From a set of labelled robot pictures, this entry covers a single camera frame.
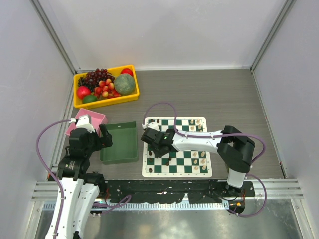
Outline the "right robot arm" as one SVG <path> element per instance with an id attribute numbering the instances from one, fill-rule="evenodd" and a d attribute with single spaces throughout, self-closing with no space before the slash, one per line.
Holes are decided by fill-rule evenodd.
<path id="1" fill-rule="evenodd" d="M 216 132 L 186 132 L 174 128 L 161 132 L 153 122 L 142 127 L 141 140 L 150 146 L 156 157 L 189 150 L 218 154 L 228 167 L 226 192 L 231 196 L 242 193 L 253 161 L 255 142 L 236 128 L 225 126 L 224 130 Z"/>

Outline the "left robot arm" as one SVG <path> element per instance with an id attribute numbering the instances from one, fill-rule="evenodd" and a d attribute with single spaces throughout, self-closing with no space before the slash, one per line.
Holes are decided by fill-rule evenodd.
<path id="1" fill-rule="evenodd" d="M 58 164 L 58 196 L 47 239 L 83 238 L 95 199 L 106 194 L 104 176 L 87 172 L 92 153 L 113 145 L 106 126 L 99 129 L 101 135 L 85 128 L 70 133 L 66 155 Z"/>

